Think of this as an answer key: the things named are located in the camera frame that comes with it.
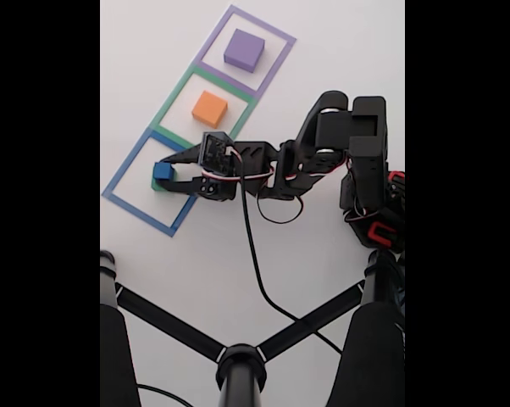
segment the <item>purple square outline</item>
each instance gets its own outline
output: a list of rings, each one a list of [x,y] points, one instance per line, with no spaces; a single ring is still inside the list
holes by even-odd
[[[286,41],[285,46],[281,50],[280,55],[278,55],[278,58],[274,61],[274,64],[270,68],[269,72],[266,74],[266,76],[263,79],[263,82],[258,87],[257,90],[251,89],[251,87],[244,85],[240,81],[237,81],[236,79],[228,76],[224,72],[221,72],[220,70],[216,70],[214,67],[205,64],[202,61],[202,58],[204,58],[204,55],[208,52],[210,47],[212,46],[215,39],[218,37],[219,33],[223,30],[223,27],[225,27],[225,24],[227,24],[227,21],[229,21],[229,18],[232,14],[237,14],[243,19],[252,22],[255,25],[258,25],[261,28],[264,28],[266,31],[271,32],[272,34],[283,38]],[[247,93],[250,96],[253,96],[254,98],[261,98],[263,96],[264,91],[269,87],[270,82],[274,79],[275,74],[278,72],[278,69],[285,61],[285,58],[287,58],[287,55],[289,55],[289,52],[291,51],[291,48],[293,44],[296,42],[296,38],[293,36],[290,36],[289,34],[286,34],[285,32],[278,30],[277,28],[273,27],[272,25],[265,23],[264,21],[258,19],[257,17],[252,16],[251,14],[245,12],[244,10],[240,10],[237,6],[230,6],[225,14],[223,14],[223,17],[221,17],[221,20],[219,23],[215,26],[215,28],[212,31],[212,34],[208,37],[206,42],[204,42],[204,45],[202,45],[201,50],[198,52],[195,59],[193,59],[193,64],[198,66],[199,68],[202,68],[203,70],[206,70],[212,75],[217,76],[218,78],[222,79],[223,81],[226,81],[230,83],[232,86],[237,87],[241,91]]]

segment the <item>black crossbar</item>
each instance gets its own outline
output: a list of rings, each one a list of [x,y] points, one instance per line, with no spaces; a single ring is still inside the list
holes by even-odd
[[[224,345],[117,282],[116,292],[119,293],[119,307],[155,326],[159,331],[170,335],[202,356],[217,362],[221,351],[225,348]]]
[[[364,280],[349,287],[346,291],[334,297],[330,301],[321,305],[309,314],[301,318],[301,322],[294,322],[287,328],[276,333],[266,341],[258,345],[258,348],[264,354],[266,361],[269,362],[279,354],[293,347],[304,338],[311,335],[302,321],[312,328],[319,330],[330,324],[336,318],[344,315],[347,311],[360,304],[362,292],[358,285],[364,287]]]

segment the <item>blue square outline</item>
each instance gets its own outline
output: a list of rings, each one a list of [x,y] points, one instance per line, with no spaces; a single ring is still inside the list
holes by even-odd
[[[174,151],[184,151],[185,148],[183,148],[180,144],[173,142],[172,140],[169,140],[167,137],[162,136],[161,134],[157,133],[155,130],[152,130],[151,128],[147,128],[141,135],[141,137],[136,142],[133,149],[130,151],[129,155],[127,155],[127,158],[123,162],[123,164],[119,167],[119,169],[116,171],[114,176],[112,177],[112,180],[108,183],[106,188],[104,188],[104,191],[102,193],[102,196],[109,200],[110,202],[118,205],[120,208],[126,210],[130,214],[136,216],[138,219],[146,222],[148,225],[151,225],[155,227],[156,229],[160,230],[161,232],[167,234],[170,237],[173,237],[174,234],[178,231],[178,228],[181,225],[181,222],[186,218],[187,214],[193,207],[193,204],[195,201],[197,201],[197,197],[190,196],[187,199],[187,202],[184,204],[183,208],[179,212],[179,214],[176,216],[176,219],[172,223],[171,226],[166,226],[164,223],[158,221],[157,219],[153,218],[152,216],[142,212],[138,208],[134,207],[130,203],[124,201],[122,198],[118,197],[117,195],[114,195],[114,189],[118,186],[119,181],[121,181],[121,178],[125,175],[125,172],[129,169],[132,162],[135,160],[136,156],[142,150],[142,147],[146,144],[146,142],[150,139],[154,139],[161,144],[165,145],[166,147],[172,148]]]

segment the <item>blue cube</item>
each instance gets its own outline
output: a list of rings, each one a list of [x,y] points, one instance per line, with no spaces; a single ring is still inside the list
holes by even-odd
[[[153,178],[156,180],[174,180],[174,168],[170,163],[155,163]]]

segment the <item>cube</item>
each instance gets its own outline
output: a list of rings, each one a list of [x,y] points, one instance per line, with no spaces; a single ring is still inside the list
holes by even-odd
[[[226,111],[226,100],[204,91],[191,113],[198,121],[217,129]]]
[[[236,29],[225,49],[225,62],[253,73],[263,50],[263,38]]]
[[[153,166],[152,175],[152,190],[153,191],[166,191],[163,187],[157,184],[156,180],[175,180],[176,171],[172,168],[170,163],[155,163]]]

